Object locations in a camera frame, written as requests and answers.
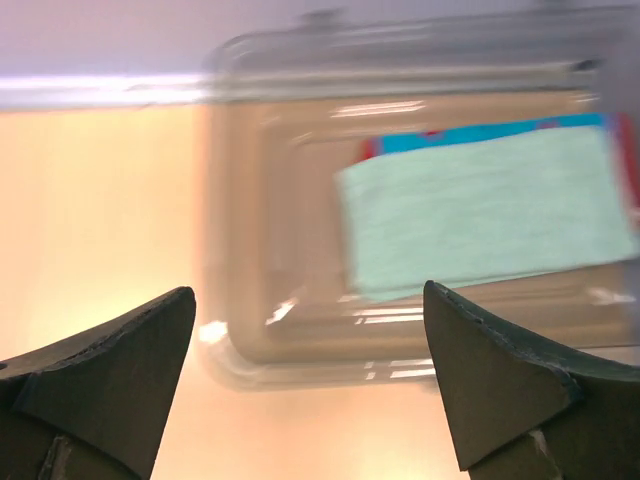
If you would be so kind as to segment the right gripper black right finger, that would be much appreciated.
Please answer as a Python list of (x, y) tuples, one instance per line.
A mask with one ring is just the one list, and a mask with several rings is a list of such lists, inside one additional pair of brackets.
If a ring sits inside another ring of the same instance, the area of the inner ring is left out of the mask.
[(545, 338), (434, 281), (423, 319), (470, 478), (638, 478), (638, 367)]

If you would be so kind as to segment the red blue cat towel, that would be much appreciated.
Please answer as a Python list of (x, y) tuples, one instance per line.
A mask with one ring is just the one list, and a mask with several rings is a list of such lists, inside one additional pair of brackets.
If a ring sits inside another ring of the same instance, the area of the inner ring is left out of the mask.
[(581, 113), (529, 119), (518, 122), (490, 123), (456, 127), (445, 130), (428, 130), (394, 133), (369, 137), (360, 144), (360, 152), (354, 162), (370, 158), (457, 144), (483, 142), (520, 135), (534, 130), (596, 126), (604, 129), (613, 140), (617, 155), (616, 168), (622, 184), (623, 198), (634, 224), (639, 223), (639, 162), (634, 124), (631, 117), (622, 112)]

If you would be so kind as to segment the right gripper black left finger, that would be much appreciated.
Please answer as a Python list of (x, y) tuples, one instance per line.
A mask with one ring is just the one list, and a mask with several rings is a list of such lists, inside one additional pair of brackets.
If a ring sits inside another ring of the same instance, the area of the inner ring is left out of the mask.
[(2, 478), (150, 478), (195, 315), (178, 287), (2, 361)]

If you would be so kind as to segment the mint green towel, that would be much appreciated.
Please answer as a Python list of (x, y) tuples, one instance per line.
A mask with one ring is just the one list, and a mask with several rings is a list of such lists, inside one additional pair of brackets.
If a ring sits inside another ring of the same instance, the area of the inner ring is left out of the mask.
[(381, 302), (428, 280), (464, 287), (632, 259), (616, 159), (609, 133), (585, 125), (348, 167), (336, 181), (351, 285)]

